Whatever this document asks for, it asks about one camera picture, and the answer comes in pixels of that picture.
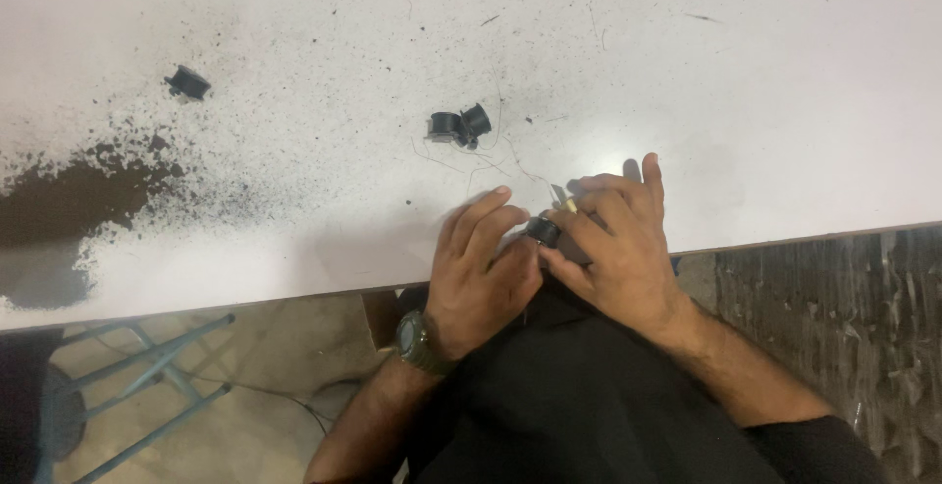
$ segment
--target watch face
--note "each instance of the watch face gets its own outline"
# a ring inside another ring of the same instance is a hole
[[[411,320],[402,321],[402,326],[399,327],[399,349],[408,352],[415,337],[416,323]]]

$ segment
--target cable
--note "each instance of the cable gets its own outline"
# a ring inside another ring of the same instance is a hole
[[[131,354],[125,352],[124,350],[121,350],[121,349],[119,349],[119,348],[116,348],[115,346],[112,346],[112,345],[106,343],[106,342],[103,341],[102,338],[99,337],[98,335],[95,335],[94,337],[92,337],[92,339],[98,341],[98,344],[99,344],[99,345],[102,345],[102,346],[108,348],[109,350],[111,350],[111,351],[113,351],[113,352],[115,352],[115,353],[121,354],[121,355],[123,355],[124,357],[131,357]],[[324,423],[321,421],[321,418],[323,418],[323,419],[325,419],[325,420],[327,420],[327,421],[329,421],[329,422],[334,421],[333,419],[328,418],[327,416],[324,416],[323,414],[317,413],[316,410],[314,410],[314,409],[311,408],[309,405],[307,405],[306,403],[304,403],[303,401],[301,401],[300,399],[297,399],[296,397],[294,397],[294,396],[292,396],[292,395],[288,395],[288,394],[284,394],[284,393],[280,393],[280,392],[275,392],[275,391],[270,391],[270,390],[263,389],[263,388],[259,388],[259,387],[253,387],[253,386],[250,386],[250,385],[243,385],[243,384],[241,384],[241,383],[236,383],[236,382],[226,382],[226,381],[223,381],[223,380],[212,380],[212,379],[210,379],[210,378],[204,378],[203,376],[197,376],[195,373],[193,373],[193,372],[188,372],[187,370],[183,370],[183,369],[180,368],[180,367],[177,367],[177,370],[180,370],[180,373],[186,374],[186,375],[189,376],[192,380],[200,380],[201,382],[229,383],[231,386],[239,387],[240,389],[245,389],[245,390],[248,390],[248,391],[258,392],[258,393],[261,393],[261,394],[277,395],[278,397],[283,397],[283,398],[285,398],[285,399],[294,401],[294,402],[297,403],[298,405],[301,405],[302,407],[304,407],[304,409],[307,410],[307,412],[308,412],[309,414],[311,414],[311,415],[314,417],[315,420],[317,420],[317,425],[320,427],[320,431],[321,431],[322,433],[324,433],[324,436],[327,436],[327,428],[324,427]]]

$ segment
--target white table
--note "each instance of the white table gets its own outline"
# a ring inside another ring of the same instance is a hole
[[[205,199],[86,238],[88,298],[7,301],[0,329],[426,280],[465,198],[507,184],[536,213],[536,176],[649,151],[675,252],[942,219],[942,0],[2,3],[0,178],[130,118],[173,128],[199,168],[173,184]],[[211,97],[171,97],[176,64]],[[476,102],[489,158],[423,142]]]

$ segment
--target man's left hand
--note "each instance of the man's left hand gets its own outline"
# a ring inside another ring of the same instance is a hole
[[[513,241],[495,258],[497,244],[529,213],[506,205],[501,186],[445,221],[431,269],[429,323],[432,349],[449,360],[483,345],[524,309],[543,284],[536,242]]]

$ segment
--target finger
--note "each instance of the finger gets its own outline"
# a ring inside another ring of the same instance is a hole
[[[638,228],[638,218],[622,194],[615,190],[589,192],[576,202],[576,206],[587,215],[598,214],[613,234],[627,234]]]
[[[551,275],[561,281],[573,293],[576,293],[587,302],[593,303],[595,286],[593,286],[592,279],[585,269],[577,263],[566,260],[566,257],[558,249],[540,247],[540,256],[543,256],[543,259],[547,261]]]
[[[648,153],[642,160],[642,175],[644,185],[651,192],[651,201],[654,204],[654,214],[659,221],[664,220],[664,183],[660,178],[660,165],[657,163],[657,153]]]
[[[611,175],[610,173],[602,173],[595,177],[580,178],[579,184],[590,191],[615,190],[622,195],[631,211],[635,213],[640,221],[646,223],[655,218],[651,189],[641,182],[635,182],[629,178]]]
[[[442,225],[442,231],[438,233],[438,245],[435,246],[435,256],[438,256],[439,253],[448,247],[448,243],[451,241],[451,235],[455,230],[455,225],[458,224],[458,219],[460,219],[462,214],[467,212],[469,208],[471,208],[471,205],[460,206],[445,220],[445,224]]]
[[[550,210],[547,211],[547,218],[564,232],[568,232],[576,241],[576,245],[593,260],[597,260],[612,242],[608,232],[596,225],[585,213]]]
[[[536,240],[532,238],[524,238],[521,241],[526,245],[528,253],[527,259],[524,262],[523,278],[516,287],[511,289],[512,305],[518,307],[517,313],[520,312],[520,309],[524,309],[526,305],[529,304],[533,296],[536,295],[536,292],[543,286],[543,274],[540,272],[540,256],[537,251],[539,245],[536,243]]]
[[[482,272],[486,271],[491,260],[494,259],[494,252],[497,250],[500,238],[504,237],[507,230],[512,229],[514,225],[526,223],[528,220],[529,212],[511,205],[502,206],[488,213],[477,221],[474,231],[471,232],[471,239],[468,240],[464,257],[475,261]]]
[[[515,284],[528,279],[533,273],[539,274],[537,246],[536,240],[530,237],[522,236],[513,240],[494,259],[494,265],[487,272],[488,279]]]
[[[498,186],[494,190],[490,190],[489,193],[480,198],[479,201],[472,204],[471,207],[467,209],[467,212],[463,213],[458,219],[454,233],[451,235],[451,240],[448,242],[448,247],[451,249],[452,253],[457,256],[465,254],[468,240],[471,239],[471,234],[474,232],[477,221],[483,219],[488,213],[507,204],[510,198],[511,189],[507,186]]]

